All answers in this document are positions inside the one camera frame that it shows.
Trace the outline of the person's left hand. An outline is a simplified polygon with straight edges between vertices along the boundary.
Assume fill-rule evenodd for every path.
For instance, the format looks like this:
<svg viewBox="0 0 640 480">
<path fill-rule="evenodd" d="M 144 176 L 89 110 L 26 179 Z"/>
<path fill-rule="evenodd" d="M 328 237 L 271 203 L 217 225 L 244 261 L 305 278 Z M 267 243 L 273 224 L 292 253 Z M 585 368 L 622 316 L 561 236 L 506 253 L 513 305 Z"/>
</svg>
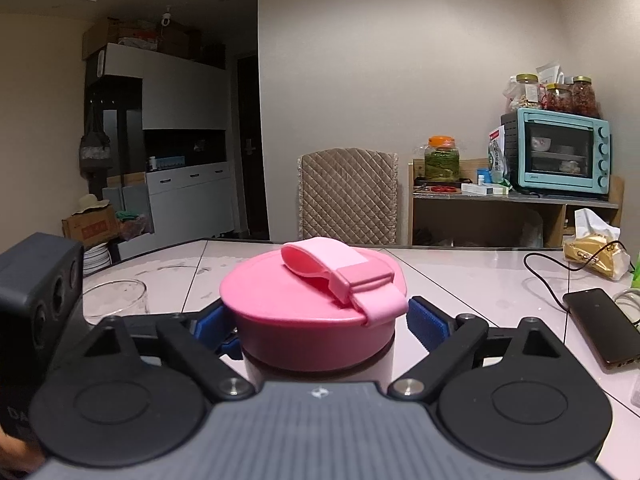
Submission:
<svg viewBox="0 0 640 480">
<path fill-rule="evenodd" d="M 1 431 L 0 464 L 2 470 L 15 470 L 30 474 L 37 470 L 45 460 L 37 443 L 23 441 Z"/>
</svg>

